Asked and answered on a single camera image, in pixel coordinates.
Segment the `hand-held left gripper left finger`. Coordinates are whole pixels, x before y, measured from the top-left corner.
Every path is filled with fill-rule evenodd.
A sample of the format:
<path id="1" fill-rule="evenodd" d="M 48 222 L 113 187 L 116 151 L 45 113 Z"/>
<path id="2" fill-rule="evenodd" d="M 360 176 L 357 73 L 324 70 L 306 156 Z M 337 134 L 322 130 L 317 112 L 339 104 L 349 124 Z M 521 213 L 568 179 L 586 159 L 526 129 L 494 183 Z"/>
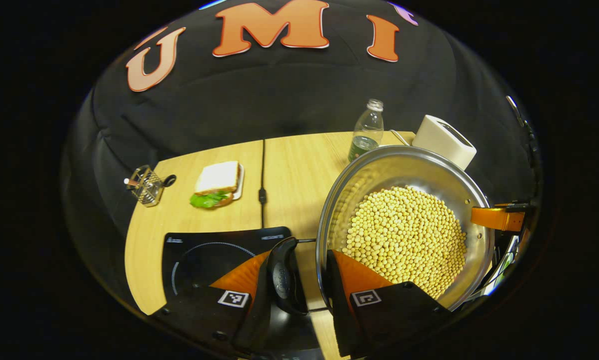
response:
<path id="1" fill-rule="evenodd" d="M 211 285 L 190 285 L 152 314 L 154 324 L 205 353 L 260 353 L 271 317 L 269 251 Z"/>

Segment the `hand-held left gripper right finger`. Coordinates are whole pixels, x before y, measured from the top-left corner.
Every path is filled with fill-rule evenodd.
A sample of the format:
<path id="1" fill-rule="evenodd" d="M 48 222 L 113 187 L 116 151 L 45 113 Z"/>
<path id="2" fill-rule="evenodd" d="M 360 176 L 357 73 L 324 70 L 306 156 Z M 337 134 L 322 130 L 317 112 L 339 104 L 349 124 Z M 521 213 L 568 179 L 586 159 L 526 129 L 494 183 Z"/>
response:
<path id="1" fill-rule="evenodd" d="M 397 354 L 444 328 L 453 313 L 411 281 L 393 284 L 336 250 L 325 287 L 341 356 Z"/>

